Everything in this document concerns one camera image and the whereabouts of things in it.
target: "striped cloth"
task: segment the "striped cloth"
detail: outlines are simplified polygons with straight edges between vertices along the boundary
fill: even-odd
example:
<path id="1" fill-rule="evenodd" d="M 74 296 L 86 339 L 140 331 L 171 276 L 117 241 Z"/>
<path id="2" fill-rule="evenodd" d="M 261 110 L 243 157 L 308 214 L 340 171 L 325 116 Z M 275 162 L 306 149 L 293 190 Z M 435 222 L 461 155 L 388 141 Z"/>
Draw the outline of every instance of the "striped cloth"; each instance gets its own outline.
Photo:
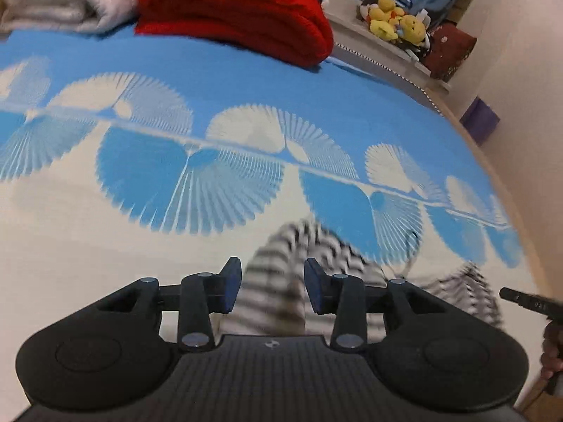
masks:
<path id="1" fill-rule="evenodd" d="M 367 285 L 386 285 L 383 270 L 376 262 L 363 258 L 319 223 L 304 220 L 286 224 L 247 265 L 233 311 L 219 318 L 218 337 L 324 335 L 328 340 L 335 315 L 313 312 L 303 282 L 303 265 L 311 257 L 329 275 L 345 273 L 361 278 Z M 421 287 L 488 324 L 502 324 L 495 297 L 473 263 Z M 367 314 L 367 323 L 368 340 L 381 341 L 385 336 L 383 315 Z"/>

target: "bed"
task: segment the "bed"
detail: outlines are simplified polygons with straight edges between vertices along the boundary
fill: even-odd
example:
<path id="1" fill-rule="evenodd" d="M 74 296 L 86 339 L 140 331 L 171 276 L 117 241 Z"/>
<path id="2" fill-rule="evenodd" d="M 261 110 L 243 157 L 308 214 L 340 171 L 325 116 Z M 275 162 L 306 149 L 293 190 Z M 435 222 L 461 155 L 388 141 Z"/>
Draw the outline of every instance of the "bed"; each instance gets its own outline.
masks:
<path id="1" fill-rule="evenodd" d="M 472 262 L 491 293 L 536 291 L 463 138 L 423 90 L 345 46 L 304 70 L 130 27 L 14 32 L 0 113 L 6 419 L 26 405 L 13 360 L 30 334 L 143 276 L 244 268 L 288 223 L 317 221 L 391 277 L 412 264 L 409 280 L 440 283 Z M 498 306 L 533 378 L 544 324 Z"/>

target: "wall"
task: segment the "wall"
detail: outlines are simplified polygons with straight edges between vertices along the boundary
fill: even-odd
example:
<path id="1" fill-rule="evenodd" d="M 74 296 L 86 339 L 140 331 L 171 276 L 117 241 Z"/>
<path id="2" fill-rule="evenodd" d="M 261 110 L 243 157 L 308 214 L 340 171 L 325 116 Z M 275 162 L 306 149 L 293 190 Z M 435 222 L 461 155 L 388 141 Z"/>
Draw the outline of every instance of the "wall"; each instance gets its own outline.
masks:
<path id="1" fill-rule="evenodd" d="M 483 146 L 563 299 L 563 0 L 474 0 L 460 29 L 479 38 L 444 97 L 461 116 L 479 95 L 500 117 Z"/>

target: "human hand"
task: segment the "human hand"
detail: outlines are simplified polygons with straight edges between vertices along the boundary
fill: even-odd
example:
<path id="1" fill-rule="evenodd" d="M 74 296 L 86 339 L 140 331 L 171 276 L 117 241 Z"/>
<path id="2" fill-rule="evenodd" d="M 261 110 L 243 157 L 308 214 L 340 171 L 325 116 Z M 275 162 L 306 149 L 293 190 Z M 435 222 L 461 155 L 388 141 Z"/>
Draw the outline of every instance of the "human hand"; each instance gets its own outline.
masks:
<path id="1" fill-rule="evenodd" d="M 542 379 L 549 379 L 558 371 L 563 371 L 563 325 L 551 322 L 543 333 Z"/>

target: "red blanket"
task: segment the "red blanket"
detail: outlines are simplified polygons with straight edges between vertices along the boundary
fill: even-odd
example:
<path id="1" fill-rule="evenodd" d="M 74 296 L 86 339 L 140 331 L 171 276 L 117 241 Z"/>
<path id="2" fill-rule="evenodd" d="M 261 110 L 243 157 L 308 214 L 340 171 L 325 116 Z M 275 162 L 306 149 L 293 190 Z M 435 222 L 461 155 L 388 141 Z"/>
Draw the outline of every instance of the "red blanket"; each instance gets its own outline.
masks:
<path id="1" fill-rule="evenodd" d="M 136 33 L 230 41 L 302 67 L 333 48 L 317 0 L 139 0 L 139 12 Z"/>

